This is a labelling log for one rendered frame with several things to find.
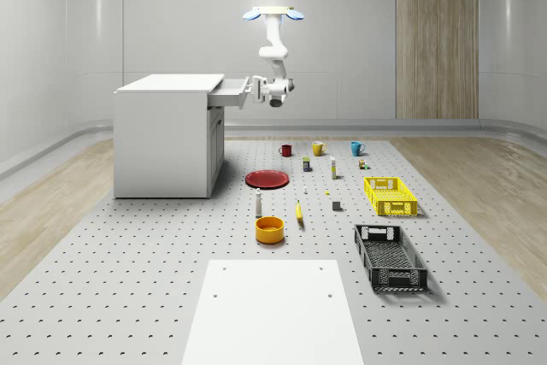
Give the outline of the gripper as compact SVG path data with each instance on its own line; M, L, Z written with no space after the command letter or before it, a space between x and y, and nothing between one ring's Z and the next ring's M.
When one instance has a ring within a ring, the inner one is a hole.
M253 95L254 103L264 103L269 94L268 80L265 77L253 75L250 92Z

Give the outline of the white drawer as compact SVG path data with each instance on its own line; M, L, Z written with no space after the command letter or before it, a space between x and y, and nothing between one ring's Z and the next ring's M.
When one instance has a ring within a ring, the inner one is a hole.
M223 79L208 94L208 106L233 106L242 108L247 97L249 77L244 79Z

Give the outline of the red plate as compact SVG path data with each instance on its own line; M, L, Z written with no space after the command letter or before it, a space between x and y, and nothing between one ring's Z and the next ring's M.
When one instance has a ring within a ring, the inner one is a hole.
M287 185L289 177L277 170L258 170L247 174L245 183L251 187L271 190Z

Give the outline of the white cabinet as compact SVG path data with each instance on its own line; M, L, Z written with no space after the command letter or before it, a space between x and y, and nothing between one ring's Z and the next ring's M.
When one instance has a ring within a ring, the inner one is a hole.
M115 92L115 197L209 197L208 96L222 79L152 74Z

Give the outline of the yellow bowl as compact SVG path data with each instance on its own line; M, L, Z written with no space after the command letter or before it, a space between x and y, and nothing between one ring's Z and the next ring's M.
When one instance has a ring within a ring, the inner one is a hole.
M284 222L275 216L263 216L256 220L256 240L264 244L276 244L283 240Z

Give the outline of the yellow basket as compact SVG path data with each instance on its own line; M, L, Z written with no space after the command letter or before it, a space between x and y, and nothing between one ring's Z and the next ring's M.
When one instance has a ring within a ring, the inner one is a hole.
M365 177L364 191L378 215L417 215L417 199L398 177Z

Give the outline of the white board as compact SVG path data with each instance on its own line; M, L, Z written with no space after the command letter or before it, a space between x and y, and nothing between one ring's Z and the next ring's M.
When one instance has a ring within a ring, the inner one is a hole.
M334 260L212 260L182 365L363 365Z

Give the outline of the dark grey basket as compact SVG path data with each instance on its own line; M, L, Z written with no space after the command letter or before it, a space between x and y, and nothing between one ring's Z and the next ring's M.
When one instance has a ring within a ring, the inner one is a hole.
M354 241L371 286L380 291L423 291L427 268L399 226L354 225Z

